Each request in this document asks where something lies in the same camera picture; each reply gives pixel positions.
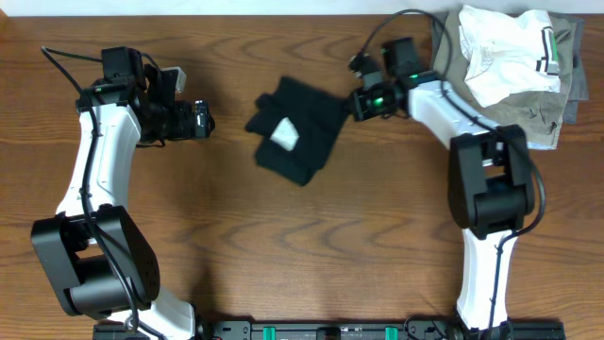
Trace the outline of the black t-shirt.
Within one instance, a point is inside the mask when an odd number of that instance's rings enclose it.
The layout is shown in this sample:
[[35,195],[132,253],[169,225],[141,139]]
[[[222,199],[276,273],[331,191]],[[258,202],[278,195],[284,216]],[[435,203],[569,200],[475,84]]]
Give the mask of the black t-shirt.
[[256,99],[257,113],[245,126],[262,137],[257,165],[299,186],[323,169],[347,119],[344,100],[284,76],[273,93]]

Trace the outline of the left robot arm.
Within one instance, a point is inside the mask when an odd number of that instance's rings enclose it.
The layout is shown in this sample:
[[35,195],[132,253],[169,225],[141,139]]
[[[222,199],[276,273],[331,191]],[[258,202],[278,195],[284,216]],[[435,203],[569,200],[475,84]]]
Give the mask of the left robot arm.
[[127,208],[132,159],[145,133],[206,138],[208,105],[156,85],[97,85],[76,102],[81,136],[68,190],[31,242],[63,312],[95,320],[94,338],[195,339],[195,308],[163,287],[157,256]]

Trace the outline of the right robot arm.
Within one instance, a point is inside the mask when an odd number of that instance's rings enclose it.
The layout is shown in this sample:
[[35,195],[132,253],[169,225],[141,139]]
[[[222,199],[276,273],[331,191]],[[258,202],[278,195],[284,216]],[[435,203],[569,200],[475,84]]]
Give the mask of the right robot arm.
[[484,117],[435,72],[388,81],[373,71],[360,78],[350,96],[355,120],[404,111],[448,150],[447,199],[464,246],[457,316],[466,337],[505,337],[513,247],[534,207],[523,129]]

